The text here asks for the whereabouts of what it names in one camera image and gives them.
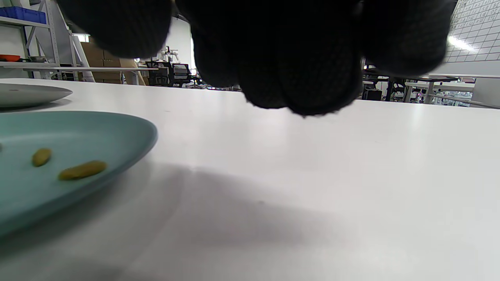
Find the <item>person's right hand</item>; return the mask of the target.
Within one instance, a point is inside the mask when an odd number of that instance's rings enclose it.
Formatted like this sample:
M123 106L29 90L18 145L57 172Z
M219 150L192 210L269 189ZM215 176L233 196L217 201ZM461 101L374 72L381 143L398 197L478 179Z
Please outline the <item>person's right hand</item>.
M361 92L361 59L423 75L444 57L452 0L59 0L67 18L120 58L155 55L177 9L195 65L213 87L239 85L256 107L317 116Z

